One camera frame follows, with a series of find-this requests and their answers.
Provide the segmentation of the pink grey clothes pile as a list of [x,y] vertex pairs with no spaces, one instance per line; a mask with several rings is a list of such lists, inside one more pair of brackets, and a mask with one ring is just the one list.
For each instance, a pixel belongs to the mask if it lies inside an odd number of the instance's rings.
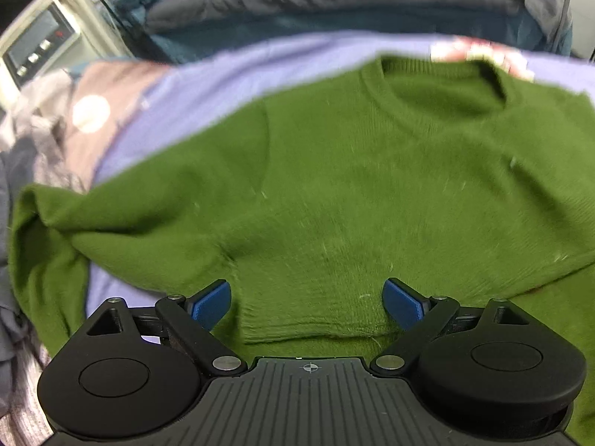
[[86,192],[144,91],[166,72],[155,62],[116,59],[35,78],[1,124],[1,146],[33,146],[34,182]]

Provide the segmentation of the dark grey garment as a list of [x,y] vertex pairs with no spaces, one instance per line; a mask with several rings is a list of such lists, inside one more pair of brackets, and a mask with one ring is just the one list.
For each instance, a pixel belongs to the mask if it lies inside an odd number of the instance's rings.
[[37,150],[30,138],[22,138],[1,152],[1,417],[11,411],[17,374],[24,368],[18,352],[25,350],[37,359],[31,345],[31,326],[14,297],[8,271],[12,210],[21,189],[33,182],[35,158]]

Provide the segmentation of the green knit sweater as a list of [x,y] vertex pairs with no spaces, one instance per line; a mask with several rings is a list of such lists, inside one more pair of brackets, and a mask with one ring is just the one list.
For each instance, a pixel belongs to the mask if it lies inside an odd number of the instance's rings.
[[594,441],[594,104],[487,61],[380,54],[24,186],[8,267],[51,445]]

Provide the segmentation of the purple floral bed sheet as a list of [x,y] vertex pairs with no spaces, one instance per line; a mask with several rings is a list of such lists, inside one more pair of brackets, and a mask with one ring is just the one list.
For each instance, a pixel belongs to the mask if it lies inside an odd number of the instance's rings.
[[587,64],[498,49],[486,42],[360,33],[278,38],[168,71],[142,93],[136,113],[101,157],[93,182],[106,181],[150,154],[206,130],[248,102],[359,68],[382,52],[430,62],[511,62],[520,66],[527,82],[594,93],[594,69]]

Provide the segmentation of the white control panel cabinet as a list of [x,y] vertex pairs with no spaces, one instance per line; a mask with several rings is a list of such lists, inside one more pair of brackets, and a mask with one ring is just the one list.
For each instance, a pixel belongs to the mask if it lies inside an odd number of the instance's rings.
[[1,103],[49,71],[130,54],[91,0],[33,0],[1,34]]

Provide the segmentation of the striped grey garment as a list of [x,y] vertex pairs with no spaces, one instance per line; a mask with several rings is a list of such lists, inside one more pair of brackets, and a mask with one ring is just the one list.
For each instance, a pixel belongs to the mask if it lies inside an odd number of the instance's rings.
[[52,435],[37,399],[37,384],[51,356],[31,331],[15,348],[7,412],[1,417],[1,444],[41,445]]

